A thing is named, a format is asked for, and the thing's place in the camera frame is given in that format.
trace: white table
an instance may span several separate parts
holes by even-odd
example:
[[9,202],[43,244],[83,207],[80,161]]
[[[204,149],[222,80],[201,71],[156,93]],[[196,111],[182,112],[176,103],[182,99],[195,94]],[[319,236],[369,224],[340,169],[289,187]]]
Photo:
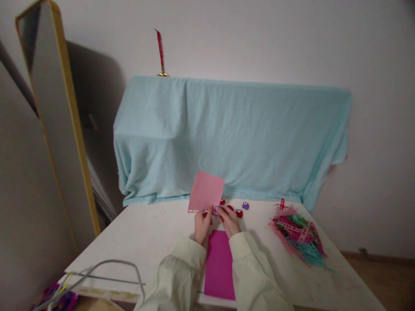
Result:
[[[226,204],[241,208],[242,201],[232,199],[227,200]],[[250,209],[243,210],[241,229],[252,232],[260,249],[270,260],[278,284],[290,296],[294,305],[323,310],[384,310],[303,205],[286,201],[286,205],[292,203],[299,214],[316,225],[328,255],[326,263],[336,273],[320,267],[309,268],[295,256],[290,256],[268,226],[269,219],[275,215],[275,203],[277,202],[249,201]],[[191,237],[194,214],[187,213],[187,208],[188,200],[129,205],[66,269],[66,273],[81,272],[102,260],[122,259],[138,266],[143,284],[146,284],[160,261],[171,252],[177,238]],[[212,229],[223,230],[216,218]],[[202,273],[197,301],[235,307],[234,301],[203,294],[204,271]],[[140,289],[133,268],[109,263],[98,267],[92,275],[76,292],[119,301],[138,300]],[[79,278],[80,276],[72,275],[70,284]]]

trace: light blue cloth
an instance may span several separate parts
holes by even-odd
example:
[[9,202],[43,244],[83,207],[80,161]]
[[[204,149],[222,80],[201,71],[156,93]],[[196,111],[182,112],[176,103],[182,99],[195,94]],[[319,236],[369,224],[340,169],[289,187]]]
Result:
[[124,206],[189,197],[198,169],[224,198],[299,201],[310,212],[345,161],[346,89],[136,76],[114,123]]

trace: mirror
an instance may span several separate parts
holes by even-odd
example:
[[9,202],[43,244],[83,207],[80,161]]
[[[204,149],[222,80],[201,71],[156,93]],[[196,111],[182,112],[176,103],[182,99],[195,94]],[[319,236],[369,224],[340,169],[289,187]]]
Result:
[[100,228],[59,7],[40,0],[16,18],[16,27],[55,176],[81,252]]

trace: hand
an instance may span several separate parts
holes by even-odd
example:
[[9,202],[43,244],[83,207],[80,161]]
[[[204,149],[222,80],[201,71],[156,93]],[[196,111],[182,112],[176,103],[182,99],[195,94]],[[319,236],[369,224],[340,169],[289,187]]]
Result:
[[207,210],[206,217],[203,217],[203,211],[199,210],[195,215],[195,237],[193,240],[200,245],[206,241],[209,232],[209,225],[212,222],[213,206]]
[[231,210],[227,206],[224,206],[223,209],[217,207],[216,211],[218,213],[217,217],[219,221],[223,224],[228,238],[231,238],[235,234],[241,232],[241,228],[239,227],[238,216],[236,216],[236,213],[233,210]]

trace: person's right hand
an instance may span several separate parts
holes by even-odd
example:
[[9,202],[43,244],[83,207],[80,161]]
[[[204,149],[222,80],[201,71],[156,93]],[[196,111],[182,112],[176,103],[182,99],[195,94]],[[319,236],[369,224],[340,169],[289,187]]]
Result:
[[217,207],[216,211],[218,213],[217,217],[219,221],[223,224],[228,238],[231,238],[235,234],[241,232],[241,228],[239,227],[238,216],[236,216],[236,213],[233,210],[231,210],[227,206],[224,206],[223,209]]

